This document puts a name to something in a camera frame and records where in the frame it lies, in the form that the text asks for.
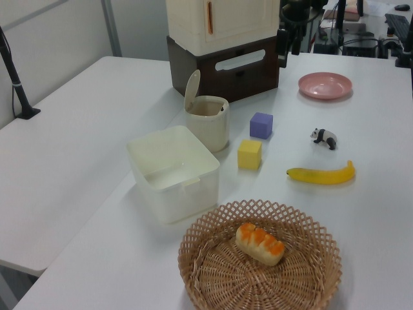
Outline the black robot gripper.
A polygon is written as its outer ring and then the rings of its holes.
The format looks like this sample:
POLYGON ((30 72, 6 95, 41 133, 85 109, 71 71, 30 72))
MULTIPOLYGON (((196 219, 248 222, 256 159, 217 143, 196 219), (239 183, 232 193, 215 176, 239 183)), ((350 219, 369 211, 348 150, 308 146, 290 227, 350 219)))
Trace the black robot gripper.
POLYGON ((276 53, 281 68, 287 66, 288 32, 292 30, 290 51, 299 55, 301 48, 301 28, 317 18, 324 7, 322 0, 287 0, 281 1, 280 20, 284 29, 277 30, 276 53))

